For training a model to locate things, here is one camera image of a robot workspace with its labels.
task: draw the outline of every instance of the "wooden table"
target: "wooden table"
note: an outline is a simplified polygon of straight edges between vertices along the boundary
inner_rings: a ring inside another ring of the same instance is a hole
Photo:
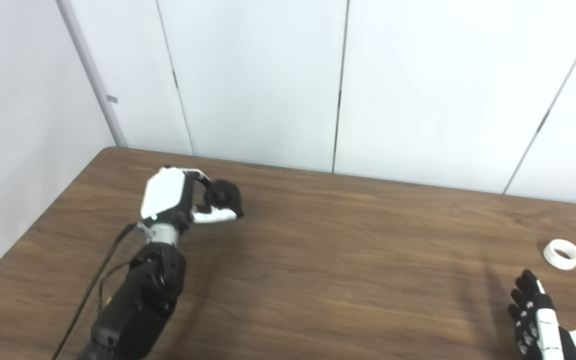
[[[540,253],[576,243],[574,204],[108,148],[0,261],[1,360],[50,358],[164,164],[238,184],[246,217],[185,233],[185,290],[149,360],[519,360],[506,306],[525,268],[576,329],[576,269]],[[87,341],[92,300],[62,359]]]

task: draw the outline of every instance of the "cable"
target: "cable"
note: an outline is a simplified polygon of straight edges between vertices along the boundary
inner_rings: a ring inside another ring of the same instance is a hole
[[[102,303],[103,303],[103,299],[104,299],[104,294],[103,294],[104,283],[110,277],[110,275],[113,275],[116,271],[125,267],[128,264],[130,264],[130,261],[124,261],[121,264],[116,265],[112,269],[108,270],[108,272],[106,272],[105,275],[101,278],[101,281],[99,281],[99,297],[98,297],[97,302],[96,302],[96,315],[97,316],[99,316],[101,314],[101,311],[103,310]]]
[[[71,335],[71,332],[73,332],[73,328],[75,328],[75,324],[77,324],[77,320],[80,318],[80,315],[82,314],[84,305],[86,305],[86,301],[88,300],[90,293],[95,287],[95,283],[97,282],[97,280],[99,280],[99,276],[101,276],[101,273],[104,271],[104,268],[106,268],[106,265],[110,261],[110,258],[113,257],[115,250],[117,250],[117,246],[119,245],[119,243],[122,242],[122,240],[126,237],[126,235],[128,235],[128,233],[130,233],[135,228],[135,226],[137,226],[137,223],[129,223],[128,225],[126,225],[126,227],[124,227],[123,230],[121,230],[121,232],[119,233],[119,235],[117,235],[117,237],[114,239],[114,242],[112,243],[112,245],[110,245],[110,248],[108,248],[108,251],[106,252],[105,257],[103,258],[101,264],[99,265],[99,268],[94,273],[92,281],[87,286],[86,292],[84,292],[84,296],[82,297],[81,302],[77,306],[77,310],[75,310],[75,314],[73,315],[72,320],[70,321],[70,325],[68,325],[68,328],[66,329],[66,333],[64,333],[63,338],[61,339],[59,345],[57,346],[57,349],[52,354],[51,358],[52,360],[57,360],[59,353],[61,353],[62,349],[64,348],[64,344],[66,344],[68,337]]]

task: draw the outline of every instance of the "robotic arm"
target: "robotic arm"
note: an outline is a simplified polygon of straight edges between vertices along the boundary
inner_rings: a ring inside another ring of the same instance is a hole
[[[193,204],[195,182],[205,188],[204,205]],[[186,260],[179,237],[192,223],[217,223],[243,216],[238,187],[212,182],[198,169],[159,169],[146,184],[141,204],[146,245],[130,260],[126,278],[100,312],[78,360],[141,360],[150,353],[184,288]]]

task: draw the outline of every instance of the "robotic hand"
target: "robotic hand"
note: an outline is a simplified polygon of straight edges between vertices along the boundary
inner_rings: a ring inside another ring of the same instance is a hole
[[[205,187],[204,205],[193,205],[194,183]],[[178,239],[192,223],[243,216],[238,187],[212,182],[198,169],[159,169],[146,184],[141,204],[146,245],[129,262],[126,278],[101,310],[78,360],[141,360],[172,316],[184,287],[186,260]]]
[[[576,360],[576,330],[557,321],[553,300],[529,269],[515,280],[508,312],[514,319],[514,336],[524,360]]]

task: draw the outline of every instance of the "tape roll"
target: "tape roll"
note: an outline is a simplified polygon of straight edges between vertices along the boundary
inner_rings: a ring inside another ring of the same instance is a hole
[[[559,255],[557,251],[564,253],[567,258]],[[576,268],[576,245],[568,240],[554,239],[543,249],[543,257],[553,267],[570,271]]]

